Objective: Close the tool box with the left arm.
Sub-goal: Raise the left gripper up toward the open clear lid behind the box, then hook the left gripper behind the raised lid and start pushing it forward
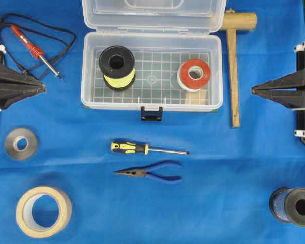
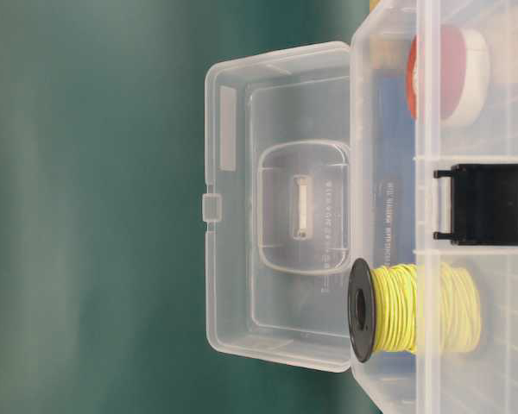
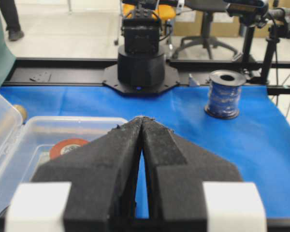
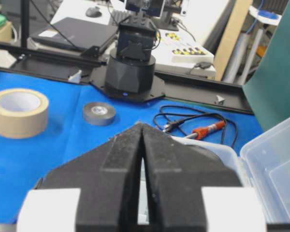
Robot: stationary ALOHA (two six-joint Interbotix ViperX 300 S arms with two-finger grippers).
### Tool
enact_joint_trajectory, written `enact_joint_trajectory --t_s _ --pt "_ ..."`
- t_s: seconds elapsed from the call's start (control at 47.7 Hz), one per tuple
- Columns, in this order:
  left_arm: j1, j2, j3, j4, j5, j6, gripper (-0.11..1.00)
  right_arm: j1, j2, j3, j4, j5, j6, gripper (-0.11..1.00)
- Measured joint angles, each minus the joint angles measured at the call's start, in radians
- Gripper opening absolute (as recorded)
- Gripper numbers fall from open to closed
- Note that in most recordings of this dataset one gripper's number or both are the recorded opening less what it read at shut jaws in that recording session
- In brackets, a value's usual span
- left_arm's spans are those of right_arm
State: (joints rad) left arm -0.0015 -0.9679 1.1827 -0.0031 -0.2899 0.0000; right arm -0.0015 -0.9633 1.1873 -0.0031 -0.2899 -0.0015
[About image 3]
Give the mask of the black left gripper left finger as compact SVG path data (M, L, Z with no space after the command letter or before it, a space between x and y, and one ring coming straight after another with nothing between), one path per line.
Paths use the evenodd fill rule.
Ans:
M7 232L107 232L133 194L142 119L41 165L19 185L5 218Z

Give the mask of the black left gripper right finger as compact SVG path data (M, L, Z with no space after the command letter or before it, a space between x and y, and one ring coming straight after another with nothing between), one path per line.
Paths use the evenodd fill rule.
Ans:
M256 185L220 156L144 117L150 215L169 232L265 232Z

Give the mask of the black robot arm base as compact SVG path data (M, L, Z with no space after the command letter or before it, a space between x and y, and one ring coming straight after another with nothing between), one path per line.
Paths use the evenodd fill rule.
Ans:
M160 5L179 6L177 0L124 0L133 9L121 11L124 44L118 48L117 63L104 69L102 83L124 94L158 94L180 84L176 68L166 63L160 42Z

